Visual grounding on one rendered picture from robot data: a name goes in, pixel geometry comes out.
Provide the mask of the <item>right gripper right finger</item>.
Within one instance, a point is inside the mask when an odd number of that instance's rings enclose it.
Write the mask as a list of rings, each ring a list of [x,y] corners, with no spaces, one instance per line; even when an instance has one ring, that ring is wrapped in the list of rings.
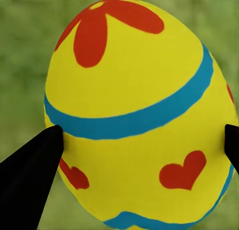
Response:
[[[239,174],[239,126],[225,125],[225,154]]]

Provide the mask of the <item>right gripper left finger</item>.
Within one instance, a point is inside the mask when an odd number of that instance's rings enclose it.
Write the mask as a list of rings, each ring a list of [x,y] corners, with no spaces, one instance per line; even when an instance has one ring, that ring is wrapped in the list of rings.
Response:
[[[55,125],[0,163],[0,230],[37,230],[63,151]]]

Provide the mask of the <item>easter egg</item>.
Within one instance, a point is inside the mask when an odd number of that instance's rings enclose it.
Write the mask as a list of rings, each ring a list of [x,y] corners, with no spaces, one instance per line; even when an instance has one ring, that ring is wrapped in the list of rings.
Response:
[[[188,229],[235,173],[225,125],[239,121],[222,71],[145,1],[101,0],[70,22],[47,75],[45,123],[62,129],[66,186],[116,230]]]

